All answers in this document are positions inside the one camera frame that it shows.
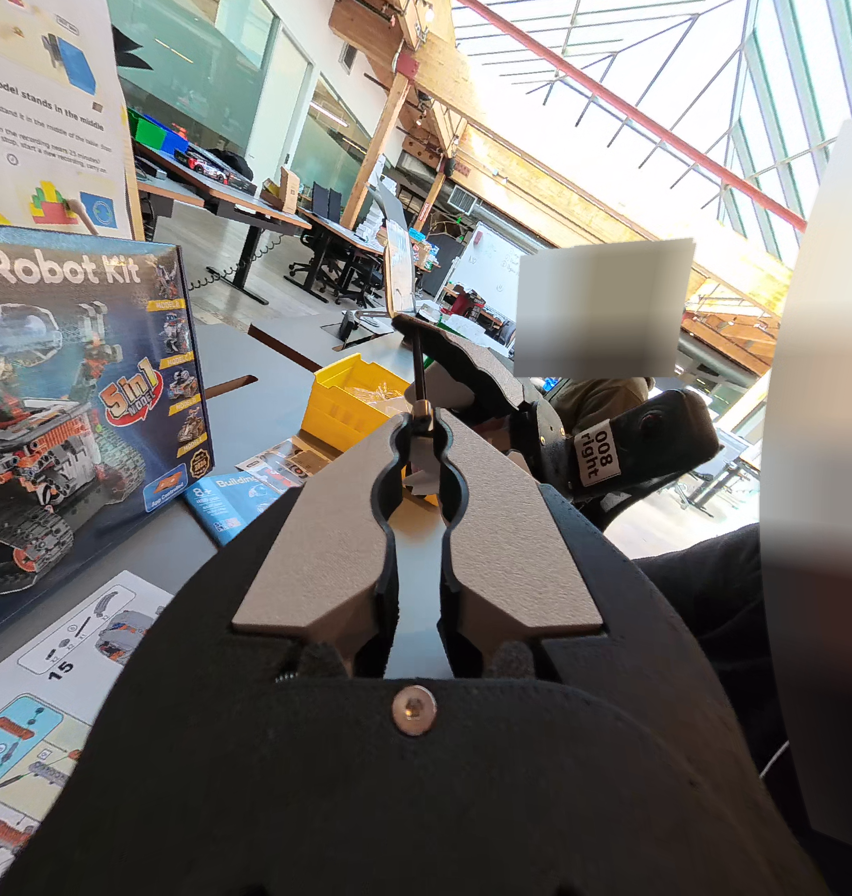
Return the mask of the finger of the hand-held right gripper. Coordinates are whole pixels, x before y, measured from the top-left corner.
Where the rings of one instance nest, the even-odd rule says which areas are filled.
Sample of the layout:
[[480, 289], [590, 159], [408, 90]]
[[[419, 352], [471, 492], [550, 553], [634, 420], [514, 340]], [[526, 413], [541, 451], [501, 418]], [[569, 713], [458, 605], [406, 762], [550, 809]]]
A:
[[426, 367], [426, 395], [433, 408], [447, 409], [459, 418], [472, 418], [476, 413], [474, 391], [435, 360]]
[[441, 464], [432, 452], [409, 456], [409, 474], [405, 476], [405, 487], [413, 495], [437, 495], [440, 489]]

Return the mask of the black axle rod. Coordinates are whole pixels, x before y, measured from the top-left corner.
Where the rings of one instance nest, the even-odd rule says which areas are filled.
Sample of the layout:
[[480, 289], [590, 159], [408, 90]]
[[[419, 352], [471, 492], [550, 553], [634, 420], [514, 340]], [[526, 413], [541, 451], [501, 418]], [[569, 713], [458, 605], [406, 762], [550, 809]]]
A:
[[412, 426], [416, 433], [427, 433], [432, 430], [433, 409], [428, 399], [425, 380], [424, 356], [421, 346], [420, 330], [415, 329], [410, 336], [413, 360], [413, 386], [415, 400], [412, 404]]

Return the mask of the clear plastic parts bag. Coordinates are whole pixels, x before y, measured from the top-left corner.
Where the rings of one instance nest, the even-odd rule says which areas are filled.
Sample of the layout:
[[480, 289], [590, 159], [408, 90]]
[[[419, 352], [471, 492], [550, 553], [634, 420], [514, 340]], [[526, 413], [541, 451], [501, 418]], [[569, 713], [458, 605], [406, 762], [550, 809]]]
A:
[[409, 412], [409, 402], [402, 392], [381, 384], [377, 389], [366, 389], [359, 386], [348, 386], [345, 391], [354, 399], [363, 402], [387, 418]]

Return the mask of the blue booklet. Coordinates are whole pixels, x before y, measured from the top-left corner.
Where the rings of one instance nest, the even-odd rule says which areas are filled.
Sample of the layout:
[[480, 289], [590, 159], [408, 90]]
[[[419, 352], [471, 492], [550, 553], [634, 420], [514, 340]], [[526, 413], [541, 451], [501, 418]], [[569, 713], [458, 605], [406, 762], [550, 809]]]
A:
[[184, 498], [212, 542], [224, 547], [284, 493], [237, 471], [199, 478], [185, 489]]

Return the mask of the yellow parts bin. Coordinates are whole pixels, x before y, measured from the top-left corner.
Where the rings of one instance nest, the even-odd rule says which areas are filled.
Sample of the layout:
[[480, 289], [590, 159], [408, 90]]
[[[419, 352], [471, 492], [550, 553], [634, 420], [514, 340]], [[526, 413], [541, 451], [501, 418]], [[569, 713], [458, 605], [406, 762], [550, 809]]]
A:
[[354, 353], [321, 368], [315, 374], [301, 429], [338, 453], [343, 453], [391, 418], [387, 418], [346, 391], [348, 386], [377, 389], [381, 384], [402, 392], [409, 381], [381, 364]]

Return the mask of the whiteboard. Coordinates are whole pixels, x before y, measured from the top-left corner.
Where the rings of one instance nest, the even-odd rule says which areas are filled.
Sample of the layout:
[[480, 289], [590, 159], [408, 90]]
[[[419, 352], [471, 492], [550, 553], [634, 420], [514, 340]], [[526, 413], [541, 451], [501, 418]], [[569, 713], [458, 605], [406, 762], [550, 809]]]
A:
[[525, 254], [480, 222], [456, 259], [447, 285], [474, 291], [491, 312], [515, 321], [520, 261]]

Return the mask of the person's black clothing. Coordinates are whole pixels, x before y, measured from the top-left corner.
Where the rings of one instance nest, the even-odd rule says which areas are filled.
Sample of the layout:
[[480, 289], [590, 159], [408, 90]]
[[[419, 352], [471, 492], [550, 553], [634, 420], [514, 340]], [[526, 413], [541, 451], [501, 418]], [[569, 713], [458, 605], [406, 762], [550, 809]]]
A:
[[810, 830], [776, 683], [759, 524], [635, 563], [697, 639], [733, 707], [763, 785], [801, 842]]

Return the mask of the cardboard box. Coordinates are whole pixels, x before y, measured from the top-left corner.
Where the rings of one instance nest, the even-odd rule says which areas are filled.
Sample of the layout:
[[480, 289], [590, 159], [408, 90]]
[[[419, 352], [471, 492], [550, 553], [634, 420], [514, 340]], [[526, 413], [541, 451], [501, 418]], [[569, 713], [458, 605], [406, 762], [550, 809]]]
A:
[[263, 180], [260, 199], [278, 211], [294, 215], [297, 211], [299, 186], [298, 176], [286, 166], [282, 166], [275, 174], [275, 179]]

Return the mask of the robot kit box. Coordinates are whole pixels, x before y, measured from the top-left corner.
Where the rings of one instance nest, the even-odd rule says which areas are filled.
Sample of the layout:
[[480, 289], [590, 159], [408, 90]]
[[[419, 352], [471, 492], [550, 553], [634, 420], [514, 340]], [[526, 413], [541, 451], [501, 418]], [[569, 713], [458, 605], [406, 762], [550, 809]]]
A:
[[0, 225], [0, 622], [215, 465], [182, 248]]

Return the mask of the open instruction booklet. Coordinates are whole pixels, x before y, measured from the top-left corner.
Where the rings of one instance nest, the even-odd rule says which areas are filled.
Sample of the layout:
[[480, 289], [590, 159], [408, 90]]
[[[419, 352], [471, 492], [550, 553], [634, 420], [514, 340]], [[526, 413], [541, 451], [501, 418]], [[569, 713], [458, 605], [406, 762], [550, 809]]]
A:
[[72, 777], [122, 667], [172, 599], [123, 571], [0, 662], [0, 878]]

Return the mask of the red ceiling pipe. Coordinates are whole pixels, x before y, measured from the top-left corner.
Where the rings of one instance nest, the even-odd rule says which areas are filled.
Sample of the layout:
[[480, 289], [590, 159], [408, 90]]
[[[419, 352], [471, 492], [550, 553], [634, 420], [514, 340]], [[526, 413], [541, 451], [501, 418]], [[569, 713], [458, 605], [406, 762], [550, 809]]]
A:
[[633, 122], [651, 134], [660, 143], [668, 145], [700, 169], [717, 178], [721, 185], [730, 187], [748, 197], [760, 208], [769, 211], [777, 218], [788, 223], [792, 229], [805, 233], [808, 222], [800, 214], [778, 203], [756, 186], [737, 175], [728, 167], [719, 164], [689, 142], [680, 138], [675, 132], [665, 128], [654, 118], [647, 116], [637, 106], [628, 103], [620, 95], [611, 91], [604, 84], [593, 79], [583, 70], [572, 65], [568, 59], [534, 39], [531, 34], [518, 28], [511, 21], [492, 11], [486, 4], [478, 1], [462, 1], [462, 5], [476, 13], [501, 34], [508, 36], [523, 49], [548, 63], [553, 69], [560, 71], [567, 78], [588, 90], [589, 95], [611, 106], [620, 112], [624, 122]]

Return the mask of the red black toy car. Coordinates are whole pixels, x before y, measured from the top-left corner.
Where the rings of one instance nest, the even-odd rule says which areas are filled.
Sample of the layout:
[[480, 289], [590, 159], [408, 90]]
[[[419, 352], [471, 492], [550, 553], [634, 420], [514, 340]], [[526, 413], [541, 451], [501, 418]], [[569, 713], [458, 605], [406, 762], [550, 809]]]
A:
[[196, 175], [204, 176], [249, 196], [256, 195], [258, 188], [251, 180], [207, 151], [189, 145], [185, 150], [174, 149], [173, 156], [177, 163]]

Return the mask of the cardboard backing board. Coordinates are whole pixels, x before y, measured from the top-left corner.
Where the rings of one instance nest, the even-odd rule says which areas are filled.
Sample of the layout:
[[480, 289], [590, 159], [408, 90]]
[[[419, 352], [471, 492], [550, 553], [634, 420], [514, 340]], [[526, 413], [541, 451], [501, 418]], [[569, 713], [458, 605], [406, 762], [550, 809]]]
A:
[[121, 143], [124, 154], [124, 173], [126, 179], [127, 207], [131, 221], [133, 239], [144, 241], [144, 224], [141, 216], [141, 202], [138, 190], [138, 182], [135, 173], [135, 159], [129, 125], [122, 124]]

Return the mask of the green plastic bin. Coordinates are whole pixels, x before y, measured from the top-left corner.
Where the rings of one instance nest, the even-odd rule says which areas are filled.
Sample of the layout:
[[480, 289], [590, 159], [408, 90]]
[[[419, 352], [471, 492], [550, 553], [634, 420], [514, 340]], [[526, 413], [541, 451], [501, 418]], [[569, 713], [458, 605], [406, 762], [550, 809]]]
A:
[[162, 151], [168, 130], [130, 107], [127, 116], [133, 140], [154, 151]]

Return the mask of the printed instruction sheet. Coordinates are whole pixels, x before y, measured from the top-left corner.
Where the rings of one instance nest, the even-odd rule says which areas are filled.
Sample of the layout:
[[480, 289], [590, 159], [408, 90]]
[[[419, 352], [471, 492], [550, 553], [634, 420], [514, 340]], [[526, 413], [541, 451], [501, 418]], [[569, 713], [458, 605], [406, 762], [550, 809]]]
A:
[[104, 1], [0, 1], [0, 225], [134, 236]]

